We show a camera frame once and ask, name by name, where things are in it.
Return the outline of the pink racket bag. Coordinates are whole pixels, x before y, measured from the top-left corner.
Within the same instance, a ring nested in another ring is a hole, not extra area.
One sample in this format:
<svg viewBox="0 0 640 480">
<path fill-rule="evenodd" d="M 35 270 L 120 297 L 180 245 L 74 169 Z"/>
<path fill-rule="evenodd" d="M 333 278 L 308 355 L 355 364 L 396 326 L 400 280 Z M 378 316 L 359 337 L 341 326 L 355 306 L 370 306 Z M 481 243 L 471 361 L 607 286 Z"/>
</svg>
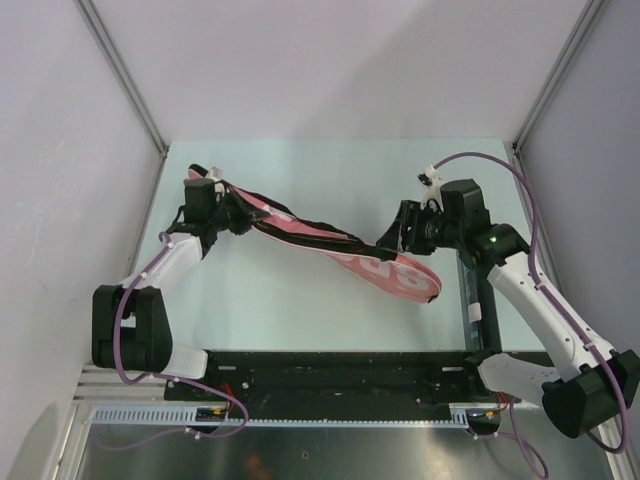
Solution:
<svg viewBox="0 0 640 480">
<path fill-rule="evenodd" d="M 188 167 L 187 179 L 207 179 L 209 170 L 192 164 Z M 249 210 L 253 220 L 250 230 L 283 244 L 328 257 L 362 280 L 405 300 L 429 303 L 441 293 L 441 280 L 421 263 L 382 250 L 330 224 L 301 219 L 268 197 L 225 180 L 223 183 L 225 194 L 237 195 Z"/>
</svg>

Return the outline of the black shuttlecock tube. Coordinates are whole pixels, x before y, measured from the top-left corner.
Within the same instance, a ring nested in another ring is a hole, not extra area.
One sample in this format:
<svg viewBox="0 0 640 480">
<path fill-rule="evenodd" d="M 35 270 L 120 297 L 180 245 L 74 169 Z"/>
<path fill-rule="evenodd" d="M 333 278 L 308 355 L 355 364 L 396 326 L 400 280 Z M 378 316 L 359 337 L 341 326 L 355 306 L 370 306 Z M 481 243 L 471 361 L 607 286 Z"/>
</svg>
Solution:
<svg viewBox="0 0 640 480">
<path fill-rule="evenodd" d="M 494 289 L 486 268 L 470 269 L 457 258 L 463 330 L 468 351 L 500 353 L 502 343 Z"/>
</svg>

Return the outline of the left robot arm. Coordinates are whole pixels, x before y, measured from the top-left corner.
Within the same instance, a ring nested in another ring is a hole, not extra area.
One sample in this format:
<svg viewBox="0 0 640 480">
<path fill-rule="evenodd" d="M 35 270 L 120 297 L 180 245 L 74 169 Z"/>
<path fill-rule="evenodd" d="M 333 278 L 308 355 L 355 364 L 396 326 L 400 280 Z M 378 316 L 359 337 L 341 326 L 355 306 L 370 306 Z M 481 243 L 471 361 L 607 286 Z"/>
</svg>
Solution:
<svg viewBox="0 0 640 480">
<path fill-rule="evenodd" d="M 116 285 L 101 285 L 92 297 L 91 358 L 95 366 L 116 370 L 126 384 L 129 371 L 186 378 L 197 398 L 214 397 L 220 374 L 207 366 L 206 351 L 173 339 L 165 298 L 230 231 L 246 233 L 253 216 L 225 181 L 187 180 L 184 204 L 170 226 L 158 234 L 161 249 L 139 272 Z"/>
</svg>

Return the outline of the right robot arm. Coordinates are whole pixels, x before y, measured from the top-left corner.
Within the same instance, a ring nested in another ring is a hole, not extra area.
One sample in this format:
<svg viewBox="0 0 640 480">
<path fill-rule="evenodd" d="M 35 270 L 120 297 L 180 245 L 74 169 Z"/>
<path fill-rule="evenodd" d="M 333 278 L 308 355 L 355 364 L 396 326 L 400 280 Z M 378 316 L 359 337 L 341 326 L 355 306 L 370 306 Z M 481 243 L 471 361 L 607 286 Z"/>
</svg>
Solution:
<svg viewBox="0 0 640 480">
<path fill-rule="evenodd" d="M 438 198 L 424 202 L 402 201 L 377 246 L 414 255 L 456 250 L 468 269 L 514 306 L 553 363 L 546 370 L 495 353 L 463 373 L 463 393 L 484 401 L 501 391 L 540 406 L 569 438 L 626 413 L 639 386 L 638 355 L 618 352 L 580 318 L 531 259 L 522 236 L 508 224 L 491 222 L 475 181 L 450 181 L 438 191 Z"/>
</svg>

